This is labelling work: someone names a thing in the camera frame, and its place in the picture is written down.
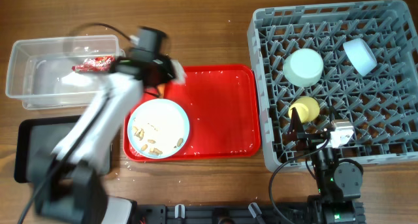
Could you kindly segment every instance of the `wooden surface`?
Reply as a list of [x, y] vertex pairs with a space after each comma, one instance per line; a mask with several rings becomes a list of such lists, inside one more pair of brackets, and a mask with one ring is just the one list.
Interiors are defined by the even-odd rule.
[[[112, 24], [128, 34], [138, 25], [166, 31], [170, 55], [183, 65], [250, 65], [246, 31], [257, 8], [367, 0], [0, 0], [0, 91], [4, 93], [13, 43], [65, 36], [84, 22]], [[418, 22], [416, 0], [405, 0]], [[92, 29], [86, 34], [108, 33]], [[128, 44], [120, 38], [121, 47]], [[15, 223], [31, 188], [13, 179], [19, 124], [29, 118], [81, 113], [81, 108], [28, 111], [0, 96], [0, 223]], [[116, 147], [114, 167], [104, 177], [109, 195], [139, 204], [268, 204], [263, 153], [247, 159], [134, 163]], [[366, 167], [362, 198], [368, 223], [416, 223], [418, 163]], [[280, 174], [274, 194], [281, 201], [305, 201], [317, 192], [306, 172]], [[55, 223], [30, 212], [26, 223]]]

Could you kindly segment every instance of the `gray crate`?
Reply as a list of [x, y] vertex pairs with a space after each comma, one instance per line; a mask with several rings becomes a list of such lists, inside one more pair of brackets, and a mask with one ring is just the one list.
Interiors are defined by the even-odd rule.
[[[262, 8], [248, 28], [251, 68], [256, 77], [263, 153], [268, 170], [298, 155], [281, 134], [289, 127], [287, 111], [300, 96], [318, 100], [320, 116], [306, 123], [311, 133], [330, 119], [328, 105], [355, 126], [354, 139], [340, 148], [341, 158], [362, 164], [418, 160], [418, 37], [408, 6], [401, 0]], [[351, 66], [342, 44], [362, 38], [378, 66], [362, 77]], [[324, 59], [321, 80], [299, 88], [283, 76], [285, 58], [311, 48]], [[305, 169], [291, 163], [286, 170]]]

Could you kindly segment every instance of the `plate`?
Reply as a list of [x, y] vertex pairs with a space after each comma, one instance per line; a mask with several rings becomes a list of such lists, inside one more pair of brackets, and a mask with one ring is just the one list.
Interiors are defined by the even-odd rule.
[[[133, 126], [144, 130], [143, 139], [135, 136]], [[127, 135], [132, 147], [150, 159], [163, 159], [177, 153], [187, 141], [190, 123], [187, 114], [177, 103], [167, 99], [154, 99], [141, 104], [129, 118]], [[162, 151], [161, 155], [150, 153], [151, 148]]]

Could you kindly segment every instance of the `transparent bin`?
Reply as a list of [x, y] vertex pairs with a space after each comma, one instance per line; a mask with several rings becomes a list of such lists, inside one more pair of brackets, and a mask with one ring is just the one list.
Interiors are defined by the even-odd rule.
[[92, 74], [73, 65], [97, 56], [124, 55], [114, 35], [18, 40], [7, 70], [6, 95], [28, 110], [85, 106], [100, 86]]

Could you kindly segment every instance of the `table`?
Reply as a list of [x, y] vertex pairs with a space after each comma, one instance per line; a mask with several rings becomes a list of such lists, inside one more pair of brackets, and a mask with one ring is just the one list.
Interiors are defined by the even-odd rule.
[[[367, 0], [0, 0], [0, 91], [4, 93], [8, 59], [20, 39], [62, 37], [84, 22], [112, 24], [128, 34], [138, 25], [161, 29], [171, 37], [170, 55], [183, 65], [250, 65], [246, 31], [257, 8]], [[418, 22], [416, 0], [405, 0]], [[109, 33], [90, 29], [86, 35]], [[120, 38], [121, 47], [128, 43]], [[21, 102], [0, 96], [0, 223], [15, 223], [31, 187], [13, 179], [19, 124], [29, 118], [80, 114], [82, 108], [28, 111]], [[139, 204], [268, 204], [271, 173], [263, 153], [243, 159], [134, 163], [116, 143], [113, 169], [103, 178], [109, 195]], [[368, 223], [416, 223], [418, 163], [365, 168], [362, 198]], [[280, 174], [274, 194], [300, 201], [317, 193], [307, 172]], [[56, 223], [35, 217], [26, 223]]]

